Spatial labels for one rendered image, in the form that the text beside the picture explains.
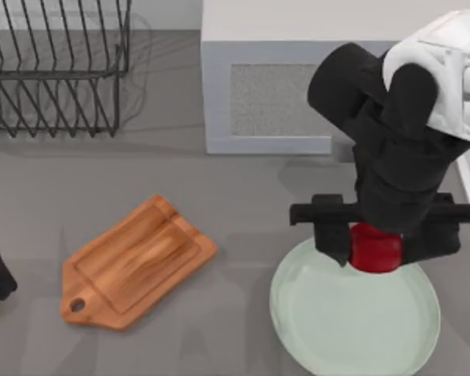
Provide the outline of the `pale green plate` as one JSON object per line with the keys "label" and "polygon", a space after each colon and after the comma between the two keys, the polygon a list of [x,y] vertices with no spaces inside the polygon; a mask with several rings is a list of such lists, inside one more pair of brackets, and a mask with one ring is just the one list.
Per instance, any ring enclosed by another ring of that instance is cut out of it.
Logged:
{"label": "pale green plate", "polygon": [[316,376],[415,376],[439,339],[441,309],[418,265],[360,272],[316,251],[290,250],[269,289],[280,342]]}

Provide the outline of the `white box with grey panel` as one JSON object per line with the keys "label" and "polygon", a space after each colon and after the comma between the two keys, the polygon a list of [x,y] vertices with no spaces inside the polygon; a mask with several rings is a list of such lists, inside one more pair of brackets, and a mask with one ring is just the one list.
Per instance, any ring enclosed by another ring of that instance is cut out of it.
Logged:
{"label": "white box with grey panel", "polygon": [[334,48],[380,53],[401,38],[383,0],[203,0],[201,65],[210,154],[329,154],[306,117],[310,71]]}

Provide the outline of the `red cup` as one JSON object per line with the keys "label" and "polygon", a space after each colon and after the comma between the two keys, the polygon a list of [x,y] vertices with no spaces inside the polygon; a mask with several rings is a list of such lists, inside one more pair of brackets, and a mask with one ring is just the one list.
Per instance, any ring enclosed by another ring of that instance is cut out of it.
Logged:
{"label": "red cup", "polygon": [[366,273],[391,273],[402,265],[403,239],[359,222],[351,230],[349,264]]}

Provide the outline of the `wooden cutting board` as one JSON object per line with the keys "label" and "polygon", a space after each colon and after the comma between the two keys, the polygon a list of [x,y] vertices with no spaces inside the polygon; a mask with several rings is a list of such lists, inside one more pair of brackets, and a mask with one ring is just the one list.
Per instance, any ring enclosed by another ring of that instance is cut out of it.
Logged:
{"label": "wooden cutting board", "polygon": [[155,195],[63,263],[60,315],[68,324],[126,330],[217,251]]}

